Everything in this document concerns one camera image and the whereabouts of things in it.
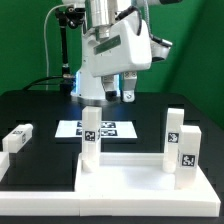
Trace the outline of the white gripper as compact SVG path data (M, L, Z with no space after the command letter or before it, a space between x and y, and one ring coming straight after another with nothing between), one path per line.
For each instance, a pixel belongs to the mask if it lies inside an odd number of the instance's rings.
M135 100L137 72L149 69L152 62L148 28L142 22L140 35L136 34L137 23L123 19L110 29L110 38L98 44L93 37L87 41L82 68L92 77L101 77L107 101L117 100L115 74L122 73L122 100Z

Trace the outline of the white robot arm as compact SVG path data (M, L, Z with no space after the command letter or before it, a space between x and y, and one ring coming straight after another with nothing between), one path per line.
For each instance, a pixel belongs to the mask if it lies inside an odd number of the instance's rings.
M82 27L73 99L89 105L135 100L137 73L167 58L172 43L151 33L149 7L182 0L62 0Z

